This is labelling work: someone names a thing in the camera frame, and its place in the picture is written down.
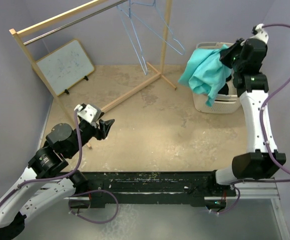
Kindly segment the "blue wire hanger of black shirt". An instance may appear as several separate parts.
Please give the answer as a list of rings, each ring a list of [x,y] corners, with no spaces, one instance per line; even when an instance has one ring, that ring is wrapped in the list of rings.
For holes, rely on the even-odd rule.
[[[168,47],[173,49],[176,53],[183,56],[185,54],[185,48],[183,44],[175,37],[173,30],[170,28],[170,19],[171,19],[171,10],[172,10],[172,3],[173,1],[166,0],[165,1],[165,12],[162,14],[160,11],[157,1],[153,0],[152,3],[144,3],[140,1],[135,0],[129,0],[128,1],[128,18],[131,20],[132,17],[137,19],[143,26],[145,26],[147,29],[149,29],[152,33],[154,33],[159,39],[162,40],[163,44],[166,44]],[[132,5],[138,5],[138,6],[145,6],[145,7],[153,7],[158,14],[160,20],[163,22],[163,34],[158,34],[157,31],[155,31],[148,23],[146,23],[144,20],[142,20],[140,17],[136,16],[135,13],[132,12],[131,7]],[[176,47],[174,47],[171,43],[168,42],[168,36],[171,36],[172,40],[175,41],[179,47],[180,50],[178,50]]]

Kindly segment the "blue wire hanger of teal shirt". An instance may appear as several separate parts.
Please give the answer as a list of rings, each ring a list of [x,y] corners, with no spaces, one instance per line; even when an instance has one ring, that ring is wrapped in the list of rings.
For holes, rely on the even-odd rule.
[[[126,2],[119,4],[117,10],[140,67],[144,75],[148,75],[148,68],[143,55],[143,49],[132,18],[131,1],[127,0]]]

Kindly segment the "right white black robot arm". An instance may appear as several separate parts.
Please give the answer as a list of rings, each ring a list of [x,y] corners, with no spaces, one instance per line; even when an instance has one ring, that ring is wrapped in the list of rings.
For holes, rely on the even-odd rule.
[[[267,77],[260,72],[267,54],[267,42],[255,38],[238,39],[220,52],[220,61],[233,71],[233,85],[243,108],[247,127],[247,151],[235,156],[229,167],[215,171],[207,183],[213,196],[220,195],[225,185],[244,179],[269,179],[279,169],[274,162],[285,164],[286,155],[279,153],[271,133],[267,106]]]

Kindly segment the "black t shirt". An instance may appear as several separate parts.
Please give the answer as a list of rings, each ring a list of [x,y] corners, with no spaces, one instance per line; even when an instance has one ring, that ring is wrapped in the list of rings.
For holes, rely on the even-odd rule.
[[[236,88],[233,85],[233,76],[226,78],[225,85],[219,90],[218,94],[222,95],[236,95]]]

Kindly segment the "teal t shirt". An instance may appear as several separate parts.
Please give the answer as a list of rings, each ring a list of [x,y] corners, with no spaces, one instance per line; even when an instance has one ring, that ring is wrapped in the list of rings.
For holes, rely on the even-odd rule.
[[[208,107],[213,106],[218,92],[225,86],[231,69],[220,61],[220,52],[228,49],[220,48],[194,50],[178,83],[190,88],[197,95],[206,94]]]

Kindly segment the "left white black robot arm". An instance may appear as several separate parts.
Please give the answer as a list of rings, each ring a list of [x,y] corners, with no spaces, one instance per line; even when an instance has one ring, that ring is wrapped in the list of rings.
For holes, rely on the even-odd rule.
[[[88,180],[77,167],[64,175],[60,172],[68,166],[68,159],[82,153],[83,145],[91,138],[104,140],[114,122],[82,120],[76,129],[67,123],[54,126],[43,147],[0,199],[0,240],[17,237],[30,219],[59,200],[87,192]]]

